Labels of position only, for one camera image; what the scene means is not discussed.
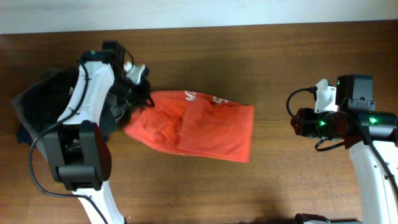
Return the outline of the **orange t-shirt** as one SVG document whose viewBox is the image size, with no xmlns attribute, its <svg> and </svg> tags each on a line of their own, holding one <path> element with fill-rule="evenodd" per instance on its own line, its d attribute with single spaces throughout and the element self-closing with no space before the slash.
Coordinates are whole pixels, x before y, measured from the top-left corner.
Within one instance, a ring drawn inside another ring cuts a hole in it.
<svg viewBox="0 0 398 224">
<path fill-rule="evenodd" d="M 254 106 L 188 90 L 154 91 L 124 132 L 156 151 L 233 162 L 250 160 Z"/>
</svg>

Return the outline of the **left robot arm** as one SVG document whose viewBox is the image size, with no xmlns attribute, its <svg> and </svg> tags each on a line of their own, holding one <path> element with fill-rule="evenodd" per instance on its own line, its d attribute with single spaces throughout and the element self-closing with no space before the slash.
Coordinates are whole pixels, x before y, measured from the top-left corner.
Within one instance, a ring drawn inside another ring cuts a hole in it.
<svg viewBox="0 0 398 224">
<path fill-rule="evenodd" d="M 149 69 L 125 60 L 131 53 L 116 40 L 105 40 L 101 50 L 83 52 L 78 80 L 55 124 L 38 135 L 44 144 L 53 179 L 77 198 L 92 223 L 125 223 L 113 198 L 109 178 L 112 158 L 100 130 L 102 111 L 111 104 L 118 122 L 134 109 L 155 105 L 147 81 Z"/>
</svg>

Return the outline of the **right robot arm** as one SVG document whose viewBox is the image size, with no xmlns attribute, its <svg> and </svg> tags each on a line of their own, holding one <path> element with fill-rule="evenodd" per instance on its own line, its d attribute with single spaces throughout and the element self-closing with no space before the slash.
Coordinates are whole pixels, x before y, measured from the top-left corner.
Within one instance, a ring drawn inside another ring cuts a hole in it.
<svg viewBox="0 0 398 224">
<path fill-rule="evenodd" d="M 307 87 L 314 108 L 291 114 L 295 134 L 314 138 L 315 150 L 344 147 L 358 180 L 360 223 L 397 223 L 397 115 L 376 111 L 373 78 L 342 75 Z"/>
</svg>

